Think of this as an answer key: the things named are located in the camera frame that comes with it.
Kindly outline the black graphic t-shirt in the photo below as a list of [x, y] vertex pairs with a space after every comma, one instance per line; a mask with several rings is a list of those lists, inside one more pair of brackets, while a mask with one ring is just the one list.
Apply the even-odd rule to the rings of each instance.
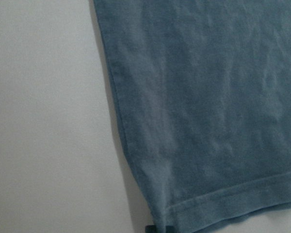
[[291, 0], [96, 0], [147, 233], [291, 208]]

